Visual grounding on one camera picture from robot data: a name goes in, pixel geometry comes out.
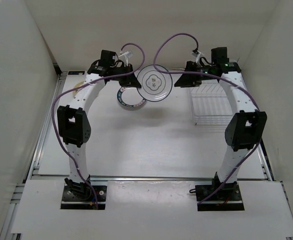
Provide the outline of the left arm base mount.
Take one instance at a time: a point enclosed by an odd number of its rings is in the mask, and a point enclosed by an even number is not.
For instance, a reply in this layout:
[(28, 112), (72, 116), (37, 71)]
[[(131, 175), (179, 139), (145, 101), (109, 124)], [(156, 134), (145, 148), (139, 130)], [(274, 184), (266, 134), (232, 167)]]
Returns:
[(107, 185), (93, 185), (95, 193), (85, 183), (64, 184), (60, 202), (62, 210), (105, 210)]

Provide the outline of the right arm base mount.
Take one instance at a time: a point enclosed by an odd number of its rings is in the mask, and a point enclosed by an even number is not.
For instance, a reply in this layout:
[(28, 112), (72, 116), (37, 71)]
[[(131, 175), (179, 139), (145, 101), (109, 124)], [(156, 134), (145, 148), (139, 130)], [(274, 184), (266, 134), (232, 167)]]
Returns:
[(212, 183), (209, 185), (195, 185), (195, 188), (189, 190), (190, 194), (195, 194), (196, 196), (198, 212), (234, 212), (245, 210), (240, 186), (237, 182), (227, 183), (209, 199), (200, 203), (218, 186), (214, 186)]

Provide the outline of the green rim text plate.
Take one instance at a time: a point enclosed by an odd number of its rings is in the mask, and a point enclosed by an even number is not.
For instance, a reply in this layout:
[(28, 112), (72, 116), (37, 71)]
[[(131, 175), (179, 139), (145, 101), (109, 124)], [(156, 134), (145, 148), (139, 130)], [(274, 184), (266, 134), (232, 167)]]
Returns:
[(121, 87), (117, 91), (116, 99), (119, 106), (128, 111), (139, 110), (147, 103), (134, 87)]

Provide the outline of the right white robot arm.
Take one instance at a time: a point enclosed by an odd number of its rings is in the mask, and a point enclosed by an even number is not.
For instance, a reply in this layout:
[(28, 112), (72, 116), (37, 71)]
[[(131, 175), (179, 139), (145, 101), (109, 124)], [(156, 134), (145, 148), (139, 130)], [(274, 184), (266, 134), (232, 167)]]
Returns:
[(174, 84), (175, 87), (198, 87), (203, 81), (217, 80), (226, 94), (233, 117), (227, 125), (224, 138), (226, 153), (216, 175), (219, 182), (211, 187), (211, 195), (224, 199), (230, 192), (226, 184), (237, 181), (239, 168), (244, 160), (259, 145), (267, 114), (260, 111), (253, 97), (247, 92), (241, 69), (237, 62), (228, 58), (226, 47), (211, 50), (211, 64), (205, 65), (199, 59), (187, 61), (184, 74)]

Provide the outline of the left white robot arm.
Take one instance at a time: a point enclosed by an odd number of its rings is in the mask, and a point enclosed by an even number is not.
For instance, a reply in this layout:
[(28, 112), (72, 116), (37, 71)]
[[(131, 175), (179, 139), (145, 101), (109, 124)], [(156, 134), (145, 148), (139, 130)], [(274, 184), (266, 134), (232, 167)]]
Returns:
[(69, 158), (70, 174), (64, 181), (80, 201), (97, 199), (86, 163), (86, 143), (92, 132), (87, 113), (109, 81), (117, 81), (122, 88), (142, 87), (130, 63), (123, 62), (114, 51), (102, 50), (87, 70), (84, 83), (75, 88), (77, 94), (72, 101), (53, 109), (54, 131)]

